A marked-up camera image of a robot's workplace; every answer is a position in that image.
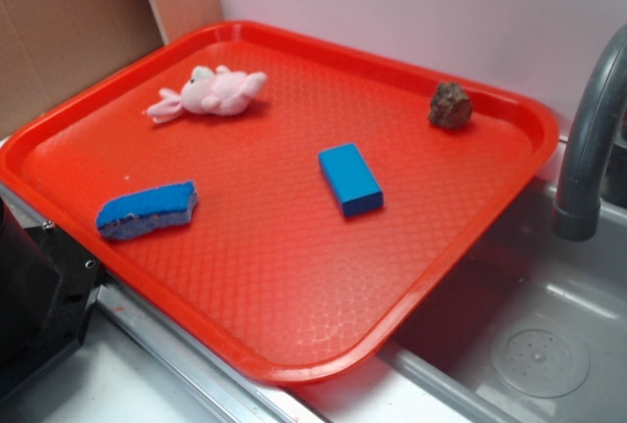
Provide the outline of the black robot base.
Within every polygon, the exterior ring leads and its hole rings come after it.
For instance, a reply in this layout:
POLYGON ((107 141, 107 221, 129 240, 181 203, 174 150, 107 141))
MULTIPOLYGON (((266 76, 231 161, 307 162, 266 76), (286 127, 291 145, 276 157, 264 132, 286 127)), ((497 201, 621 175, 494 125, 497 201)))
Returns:
POLYGON ((1 401, 82 346, 101 278, 62 228, 24 228, 1 205, 1 401))

